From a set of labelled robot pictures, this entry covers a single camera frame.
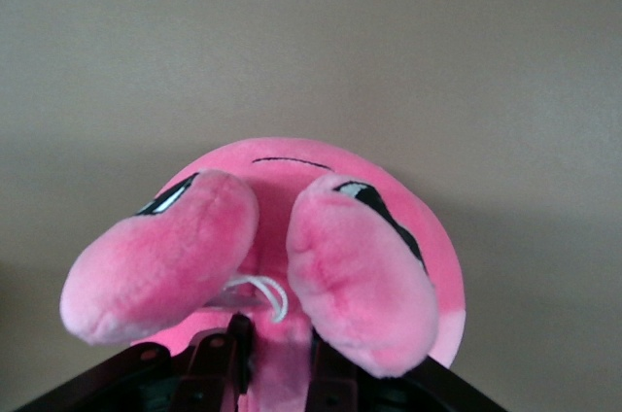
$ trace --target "mouth stitching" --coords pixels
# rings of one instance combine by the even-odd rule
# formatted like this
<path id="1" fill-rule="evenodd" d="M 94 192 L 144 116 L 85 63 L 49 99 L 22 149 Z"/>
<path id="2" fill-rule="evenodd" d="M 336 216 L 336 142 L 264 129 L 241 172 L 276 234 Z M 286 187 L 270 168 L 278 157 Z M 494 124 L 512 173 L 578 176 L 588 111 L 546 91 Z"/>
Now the mouth stitching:
<path id="1" fill-rule="evenodd" d="M 258 157 L 257 159 L 253 159 L 253 163 L 261 162 L 261 161 L 295 161 L 295 162 L 301 162 L 303 164 L 309 164 L 310 166 L 321 167 L 322 169 L 327 169 L 328 171 L 332 171 L 330 167 L 320 164 L 319 162 L 307 161 L 305 159 L 298 159 L 297 157 L 267 156 L 267 157 Z"/>

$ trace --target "black eye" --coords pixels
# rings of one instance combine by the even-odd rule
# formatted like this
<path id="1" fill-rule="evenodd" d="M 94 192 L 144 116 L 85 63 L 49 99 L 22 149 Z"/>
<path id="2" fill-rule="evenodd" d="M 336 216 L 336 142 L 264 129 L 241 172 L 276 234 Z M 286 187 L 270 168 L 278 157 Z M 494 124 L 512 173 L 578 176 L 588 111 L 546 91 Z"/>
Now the black eye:
<path id="1" fill-rule="evenodd" d="M 159 215 L 168 210 L 173 203 L 175 203 L 184 194 L 186 190 L 190 188 L 192 181 L 198 175 L 195 172 L 190 177 L 178 182 L 170 189 L 163 191 L 154 200 L 143 206 L 138 213 L 134 216 L 146 216 L 146 215 Z"/>
<path id="2" fill-rule="evenodd" d="M 424 263 L 424 259 L 421 256 L 421 250 L 419 250 L 419 244 L 413 237 L 413 235 L 408 232 L 404 227 L 399 225 L 397 221 L 391 216 L 389 213 L 389 209 L 387 205 L 383 201 L 380 193 L 374 187 L 369 184 L 363 184 L 361 182 L 346 182 L 345 184 L 340 185 L 334 191 L 338 191 L 340 193 L 345 193 L 346 195 L 352 196 L 356 198 L 361 203 L 364 203 L 369 208 L 373 209 L 376 213 L 382 216 L 387 223 L 389 223 L 393 229 L 399 234 L 401 239 L 406 243 L 412 254 L 416 259 L 421 262 L 421 265 L 426 270 L 426 264 Z"/>

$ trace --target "white string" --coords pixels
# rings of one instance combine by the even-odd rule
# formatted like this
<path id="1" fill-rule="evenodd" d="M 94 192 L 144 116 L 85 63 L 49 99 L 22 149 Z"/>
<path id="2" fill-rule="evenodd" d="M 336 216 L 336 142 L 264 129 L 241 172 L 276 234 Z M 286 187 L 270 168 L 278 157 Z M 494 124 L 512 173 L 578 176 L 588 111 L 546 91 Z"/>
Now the white string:
<path id="1" fill-rule="evenodd" d="M 257 289 L 259 289 L 272 305 L 272 309 L 274 310 L 272 322 L 281 323 L 285 319 L 285 316 L 288 314 L 288 309 L 290 306 L 288 295 L 281 287 L 281 285 L 267 276 L 253 276 L 250 274 L 241 274 L 238 277 L 227 281 L 227 283 L 225 284 L 225 289 L 247 283 L 252 284 Z M 274 291 L 276 291 L 281 296 L 281 303 L 279 303 L 279 301 L 274 296 L 272 291 L 268 288 L 268 286 L 274 289 Z"/>

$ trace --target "pink plush toy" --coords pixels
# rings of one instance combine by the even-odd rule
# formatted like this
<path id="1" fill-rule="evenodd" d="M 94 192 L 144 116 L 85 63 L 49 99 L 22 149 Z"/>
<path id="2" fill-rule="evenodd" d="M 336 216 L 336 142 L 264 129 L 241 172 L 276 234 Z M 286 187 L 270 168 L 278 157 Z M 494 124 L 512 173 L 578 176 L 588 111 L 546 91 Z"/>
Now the pink plush toy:
<path id="1" fill-rule="evenodd" d="M 86 342 L 148 338 L 176 355 L 240 311 L 256 330 L 248 412 L 304 410 L 312 327 L 376 377 L 455 357 L 456 254 L 380 167 L 317 141 L 258 138 L 206 154 L 163 190 L 71 269 L 61 316 Z"/>

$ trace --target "pink plush foot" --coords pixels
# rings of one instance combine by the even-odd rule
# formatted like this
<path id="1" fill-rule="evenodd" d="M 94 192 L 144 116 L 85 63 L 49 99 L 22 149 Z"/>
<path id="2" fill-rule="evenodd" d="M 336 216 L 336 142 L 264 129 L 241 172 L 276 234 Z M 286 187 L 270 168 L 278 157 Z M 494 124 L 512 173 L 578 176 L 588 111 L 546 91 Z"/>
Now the pink plush foot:
<path id="1" fill-rule="evenodd" d="M 216 170 L 189 176 L 83 251 L 61 296 L 63 322 L 89 343 L 128 342 L 179 323 L 220 291 L 258 220 L 241 180 Z"/>
<path id="2" fill-rule="evenodd" d="M 315 329 L 377 377 L 422 361 L 438 323 L 417 244 L 383 207 L 374 188 L 327 174 L 298 197 L 287 242 L 290 285 Z"/>

